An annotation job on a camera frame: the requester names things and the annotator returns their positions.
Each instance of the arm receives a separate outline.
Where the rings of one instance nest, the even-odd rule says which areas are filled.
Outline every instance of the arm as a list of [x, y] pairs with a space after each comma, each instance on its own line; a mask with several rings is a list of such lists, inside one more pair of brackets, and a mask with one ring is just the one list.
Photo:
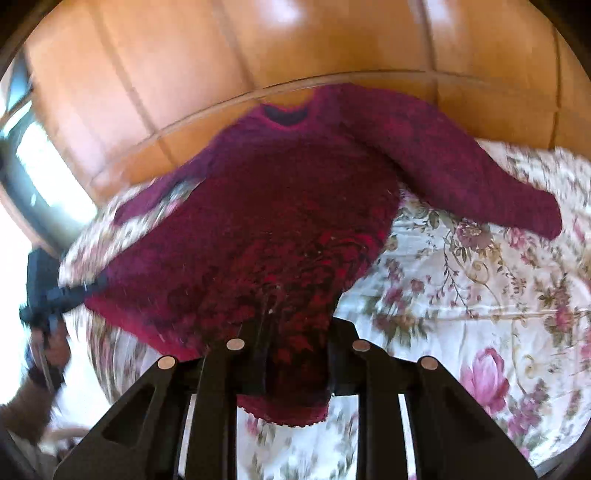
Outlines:
[[560, 234], [554, 196], [504, 172], [436, 107], [390, 90], [339, 88], [350, 135], [389, 157], [400, 179], [432, 207], [550, 239]]
[[[34, 331], [32, 344], [42, 344], [43, 334]], [[67, 341], [66, 325], [61, 322], [57, 331], [49, 338], [45, 351], [49, 365], [53, 366], [51, 380], [55, 392], [51, 394], [46, 386], [41, 369], [37, 366], [29, 369], [27, 379], [19, 388], [15, 397], [6, 405], [0, 406], [0, 423], [18, 437], [36, 444], [41, 439], [45, 427], [49, 424], [51, 405], [56, 392], [63, 383], [62, 370], [70, 360], [70, 346]]]
[[38, 385], [29, 376], [15, 397], [0, 406], [0, 423], [18, 437], [37, 444], [49, 424], [54, 398], [55, 394], [51, 395], [45, 386]]

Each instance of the brown sleeve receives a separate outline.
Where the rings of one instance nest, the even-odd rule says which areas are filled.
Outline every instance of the brown sleeve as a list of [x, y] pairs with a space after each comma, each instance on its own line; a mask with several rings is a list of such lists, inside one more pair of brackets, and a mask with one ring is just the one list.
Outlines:
[[14, 398], [0, 406], [0, 423], [13, 434], [36, 445], [49, 424], [54, 397], [27, 377]]

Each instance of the floral bedspread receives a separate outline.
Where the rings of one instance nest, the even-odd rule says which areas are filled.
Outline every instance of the floral bedspread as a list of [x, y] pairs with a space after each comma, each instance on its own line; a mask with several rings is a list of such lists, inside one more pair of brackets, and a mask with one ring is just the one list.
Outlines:
[[[435, 356], [538, 465], [572, 445], [591, 417], [591, 163], [560, 148], [480, 144], [514, 177], [556, 196], [561, 235], [550, 242], [516, 228], [477, 225], [404, 191], [383, 253], [341, 297], [335, 316], [354, 322], [361, 338], [391, 355]], [[177, 186], [149, 214], [114, 227], [117, 206], [142, 188], [113, 199], [73, 245], [61, 266], [63, 284], [91, 280], [194, 185]], [[87, 343], [110, 401], [159, 356], [84, 307], [67, 322]], [[333, 398], [327, 421], [306, 428], [238, 413], [243, 479], [355, 478], [356, 449], [354, 397]]]

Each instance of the red knit sweater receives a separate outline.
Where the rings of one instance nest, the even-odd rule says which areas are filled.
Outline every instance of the red knit sweater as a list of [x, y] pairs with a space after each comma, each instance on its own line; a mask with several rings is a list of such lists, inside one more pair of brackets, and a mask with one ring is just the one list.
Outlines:
[[271, 393], [239, 404], [276, 423], [326, 415], [326, 331], [341, 293], [384, 245], [398, 179], [460, 217], [548, 238], [561, 231], [552, 195], [502, 171], [435, 107], [354, 85], [318, 88], [296, 111], [255, 108], [116, 220], [188, 177], [204, 180], [107, 266], [109, 288], [86, 305], [182, 361], [271, 315]]

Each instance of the window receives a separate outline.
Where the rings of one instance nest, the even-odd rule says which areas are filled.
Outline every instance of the window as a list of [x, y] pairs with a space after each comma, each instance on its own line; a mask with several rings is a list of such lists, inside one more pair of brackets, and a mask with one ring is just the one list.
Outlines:
[[39, 236], [63, 252], [95, 217], [96, 206], [35, 118], [22, 53], [0, 84], [7, 110], [0, 118], [0, 183]]

